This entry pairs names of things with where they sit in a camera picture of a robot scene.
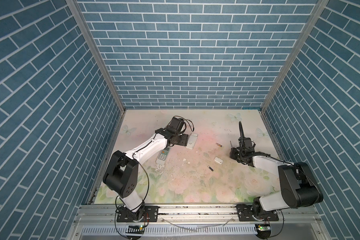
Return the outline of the white remote control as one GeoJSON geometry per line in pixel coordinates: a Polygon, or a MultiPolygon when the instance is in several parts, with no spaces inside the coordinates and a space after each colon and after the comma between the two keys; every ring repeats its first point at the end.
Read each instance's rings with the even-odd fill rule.
{"type": "Polygon", "coordinates": [[[198,134],[192,133],[188,137],[186,148],[192,150],[195,147],[196,141],[198,139],[198,134]]]}
{"type": "Polygon", "coordinates": [[[156,164],[163,166],[166,163],[170,150],[170,147],[166,147],[165,149],[161,150],[156,159],[156,164]]]}

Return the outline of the white battery cover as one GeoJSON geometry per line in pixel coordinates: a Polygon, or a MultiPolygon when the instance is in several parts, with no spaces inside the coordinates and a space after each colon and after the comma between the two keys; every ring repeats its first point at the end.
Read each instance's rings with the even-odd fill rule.
{"type": "Polygon", "coordinates": [[[218,164],[222,164],[224,161],[222,160],[222,159],[220,159],[219,157],[215,157],[214,158],[214,161],[216,162],[216,163],[218,163],[218,164]]]}

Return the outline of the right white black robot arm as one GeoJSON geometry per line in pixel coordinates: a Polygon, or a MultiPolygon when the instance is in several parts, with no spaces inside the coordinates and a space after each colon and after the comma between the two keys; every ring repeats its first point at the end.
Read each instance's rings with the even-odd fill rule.
{"type": "Polygon", "coordinates": [[[277,176],[280,181],[279,192],[254,199],[253,215],[288,208],[309,207],[324,200],[322,190],[306,163],[288,163],[269,154],[256,152],[251,138],[241,136],[238,141],[239,146],[231,148],[231,159],[267,171],[277,176]]]}

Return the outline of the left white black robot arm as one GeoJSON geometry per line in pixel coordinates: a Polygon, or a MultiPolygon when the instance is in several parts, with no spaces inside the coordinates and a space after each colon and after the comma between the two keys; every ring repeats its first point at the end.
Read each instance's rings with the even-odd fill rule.
{"type": "Polygon", "coordinates": [[[135,191],[139,168],[154,154],[167,147],[185,147],[189,138],[185,133],[187,121],[183,117],[174,116],[164,128],[155,130],[154,134],[139,146],[126,152],[112,153],[103,175],[103,183],[118,194],[128,211],[135,214],[144,205],[144,200],[135,191]]]}

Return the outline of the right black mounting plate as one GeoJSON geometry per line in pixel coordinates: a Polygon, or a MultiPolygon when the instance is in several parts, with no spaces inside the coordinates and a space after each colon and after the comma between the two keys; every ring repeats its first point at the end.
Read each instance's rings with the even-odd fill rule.
{"type": "Polygon", "coordinates": [[[252,206],[246,204],[238,204],[236,205],[236,209],[240,222],[279,221],[279,216],[276,211],[265,211],[258,204],[254,204],[252,206]]]}

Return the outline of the black mounting plate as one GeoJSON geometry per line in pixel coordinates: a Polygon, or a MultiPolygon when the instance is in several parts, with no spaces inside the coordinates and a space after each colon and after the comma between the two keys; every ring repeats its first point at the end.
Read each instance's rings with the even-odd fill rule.
{"type": "Polygon", "coordinates": [[[133,212],[124,206],[120,206],[118,207],[116,222],[118,223],[142,222],[144,218],[146,218],[146,222],[157,222],[158,215],[159,215],[158,206],[142,205],[136,212],[133,212]]]}
{"type": "Polygon", "coordinates": [[[258,204],[254,204],[252,206],[246,204],[238,204],[236,205],[236,209],[240,222],[279,221],[279,216],[276,211],[265,211],[258,204]]]}

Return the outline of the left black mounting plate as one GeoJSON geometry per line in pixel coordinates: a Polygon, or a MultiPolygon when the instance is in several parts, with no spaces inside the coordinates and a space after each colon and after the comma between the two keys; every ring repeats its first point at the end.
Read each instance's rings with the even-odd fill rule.
{"type": "Polygon", "coordinates": [[[142,222],[144,218],[146,218],[146,222],[157,222],[158,215],[159,215],[158,206],[142,205],[136,212],[133,212],[124,206],[120,206],[118,207],[116,222],[118,223],[142,222]]]}

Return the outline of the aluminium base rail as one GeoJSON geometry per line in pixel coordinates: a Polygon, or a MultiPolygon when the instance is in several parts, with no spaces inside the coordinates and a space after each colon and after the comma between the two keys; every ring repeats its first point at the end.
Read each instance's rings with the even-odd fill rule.
{"type": "Polygon", "coordinates": [[[236,204],[152,204],[152,220],[119,223],[112,205],[82,205],[69,240],[328,240],[314,207],[278,211],[277,221],[252,221],[236,204]]]}

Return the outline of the left aluminium corner post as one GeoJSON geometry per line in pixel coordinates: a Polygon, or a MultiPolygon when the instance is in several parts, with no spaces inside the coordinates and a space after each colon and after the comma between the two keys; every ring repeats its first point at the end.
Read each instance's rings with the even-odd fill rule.
{"type": "Polygon", "coordinates": [[[99,67],[99,70],[102,73],[102,76],[104,77],[104,80],[108,86],[108,88],[110,89],[112,96],[117,104],[117,106],[119,107],[120,111],[122,114],[125,113],[126,108],[124,107],[121,98],[119,97],[117,90],[115,88],[115,85],[112,81],[112,78],[109,74],[109,71],[107,70],[107,67],[105,65],[105,62],[100,54],[100,51],[98,50],[98,47],[96,45],[96,42],[91,34],[91,31],[85,21],[84,15],[79,7],[79,4],[77,1],[74,0],[66,0],[66,3],[95,59],[95,62],[97,64],[97,66],[99,67]]]}

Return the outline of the aluminium corner post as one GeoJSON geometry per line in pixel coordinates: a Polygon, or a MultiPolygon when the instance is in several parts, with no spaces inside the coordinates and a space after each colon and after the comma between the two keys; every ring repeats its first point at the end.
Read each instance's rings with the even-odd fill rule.
{"type": "Polygon", "coordinates": [[[329,0],[319,0],[317,1],[316,5],[314,6],[307,23],[304,25],[304,27],[302,28],[302,31],[299,35],[299,37],[297,38],[294,46],[292,47],[292,50],[290,52],[290,54],[287,56],[286,61],[284,63],[284,65],[282,66],[278,76],[275,78],[275,81],[272,85],[272,87],[270,88],[269,93],[267,94],[264,102],[261,105],[261,110],[260,113],[262,115],[265,114],[266,109],[268,108],[268,106],[270,105],[273,97],[275,96],[278,88],[281,86],[284,78],[286,77],[288,71],[290,70],[292,64],[294,63],[295,59],[297,58],[298,54],[300,53],[304,43],[306,42],[306,40],[308,39],[311,31],[313,30],[316,22],[318,21],[319,17],[321,16],[321,14],[323,13],[325,7],[327,6],[329,0]]]}
{"type": "Polygon", "coordinates": [[[117,106],[119,107],[120,111],[122,114],[125,113],[126,108],[124,107],[121,98],[119,97],[117,90],[115,88],[115,85],[112,81],[112,78],[109,74],[109,71],[107,70],[107,67],[105,65],[105,62],[100,54],[100,51],[98,50],[98,47],[96,45],[96,42],[91,34],[91,31],[85,21],[84,15],[79,7],[79,4],[77,1],[74,0],[66,0],[66,3],[95,59],[95,62],[97,64],[97,66],[99,67],[99,70],[102,73],[102,76],[104,77],[104,80],[108,86],[108,88],[110,89],[112,96],[117,104],[117,106]]]}

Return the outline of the right aluminium corner post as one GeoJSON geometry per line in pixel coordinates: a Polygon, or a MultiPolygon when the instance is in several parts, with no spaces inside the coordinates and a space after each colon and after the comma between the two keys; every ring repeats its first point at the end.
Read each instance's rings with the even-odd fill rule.
{"type": "Polygon", "coordinates": [[[272,85],[272,87],[270,88],[269,93],[267,94],[264,102],[261,105],[261,110],[260,113],[262,115],[265,114],[266,109],[268,108],[268,106],[270,105],[273,97],[275,96],[278,88],[281,86],[284,78],[286,77],[288,71],[290,70],[292,64],[294,63],[295,59],[297,58],[298,54],[300,53],[304,43],[306,42],[306,40],[308,39],[311,31],[313,30],[316,22],[318,21],[319,17],[321,16],[321,14],[323,13],[325,7],[327,6],[329,0],[319,0],[317,1],[316,5],[314,6],[307,23],[304,25],[304,27],[302,28],[302,31],[299,35],[299,37],[297,38],[294,46],[292,47],[292,50],[290,52],[290,54],[287,56],[286,61],[284,63],[284,65],[282,66],[278,76],[275,78],[275,81],[272,85]]]}

